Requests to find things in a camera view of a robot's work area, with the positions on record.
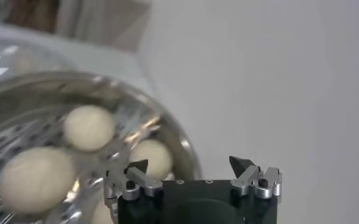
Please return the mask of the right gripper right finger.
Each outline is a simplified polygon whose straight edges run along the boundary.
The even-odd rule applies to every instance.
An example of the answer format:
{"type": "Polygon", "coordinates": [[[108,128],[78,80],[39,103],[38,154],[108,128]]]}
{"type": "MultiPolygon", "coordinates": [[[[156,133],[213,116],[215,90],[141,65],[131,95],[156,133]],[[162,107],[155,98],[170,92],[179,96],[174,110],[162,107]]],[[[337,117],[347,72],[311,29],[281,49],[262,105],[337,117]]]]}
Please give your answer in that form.
{"type": "Polygon", "coordinates": [[[236,176],[230,181],[232,189],[236,190],[240,197],[248,195],[252,189],[254,195],[260,199],[282,197],[282,173],[276,167],[262,171],[249,159],[229,156],[229,163],[236,176]]]}

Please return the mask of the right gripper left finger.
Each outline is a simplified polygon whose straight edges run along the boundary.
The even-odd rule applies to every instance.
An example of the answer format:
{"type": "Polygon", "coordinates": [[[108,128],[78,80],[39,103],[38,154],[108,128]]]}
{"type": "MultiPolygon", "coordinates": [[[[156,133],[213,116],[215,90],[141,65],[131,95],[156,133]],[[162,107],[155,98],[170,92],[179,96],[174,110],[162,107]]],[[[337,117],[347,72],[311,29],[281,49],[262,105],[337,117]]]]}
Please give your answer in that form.
{"type": "Polygon", "coordinates": [[[131,162],[127,167],[109,162],[104,167],[105,199],[122,196],[124,200],[134,201],[141,192],[148,197],[157,197],[163,192],[163,183],[146,175],[147,168],[147,159],[131,162]]]}

